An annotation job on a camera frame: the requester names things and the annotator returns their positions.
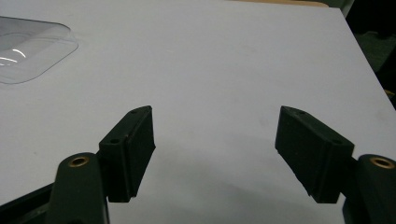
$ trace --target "clear plastic container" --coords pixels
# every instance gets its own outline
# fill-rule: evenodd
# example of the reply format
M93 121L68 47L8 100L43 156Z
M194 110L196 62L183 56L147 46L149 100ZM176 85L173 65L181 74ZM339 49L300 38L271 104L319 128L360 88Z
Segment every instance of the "clear plastic container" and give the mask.
M0 17L0 82L39 77L77 47L71 30L60 23Z

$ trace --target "white table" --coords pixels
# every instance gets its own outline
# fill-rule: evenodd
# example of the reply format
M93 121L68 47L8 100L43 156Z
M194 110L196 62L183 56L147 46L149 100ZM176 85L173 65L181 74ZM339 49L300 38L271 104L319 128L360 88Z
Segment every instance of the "white table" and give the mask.
M395 111L336 8L228 1L5 1L0 16L69 26L79 48L41 77L0 85L0 204L96 152L152 105L157 149L112 223L343 223L277 154L281 105L396 158Z

